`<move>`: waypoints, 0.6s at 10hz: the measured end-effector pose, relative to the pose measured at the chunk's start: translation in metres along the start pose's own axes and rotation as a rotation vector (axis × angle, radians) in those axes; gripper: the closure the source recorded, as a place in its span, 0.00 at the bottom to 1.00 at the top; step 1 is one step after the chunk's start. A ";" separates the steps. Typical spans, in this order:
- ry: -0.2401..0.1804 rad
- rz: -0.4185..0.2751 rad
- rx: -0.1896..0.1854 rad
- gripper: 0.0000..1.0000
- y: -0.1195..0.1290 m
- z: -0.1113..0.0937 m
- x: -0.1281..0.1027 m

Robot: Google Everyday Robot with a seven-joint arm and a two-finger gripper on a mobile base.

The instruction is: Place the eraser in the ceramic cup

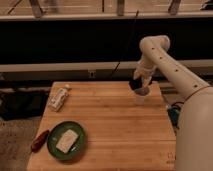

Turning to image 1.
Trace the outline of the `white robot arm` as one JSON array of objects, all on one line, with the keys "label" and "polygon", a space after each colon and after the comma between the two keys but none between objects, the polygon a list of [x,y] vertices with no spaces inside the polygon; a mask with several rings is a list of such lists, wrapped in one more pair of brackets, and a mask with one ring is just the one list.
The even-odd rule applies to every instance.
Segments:
[{"label": "white robot arm", "polygon": [[159,69],[185,100],[178,119],[175,171],[213,171],[213,86],[167,53],[167,35],[144,37],[139,47],[142,56],[129,83],[131,89],[147,95]]}]

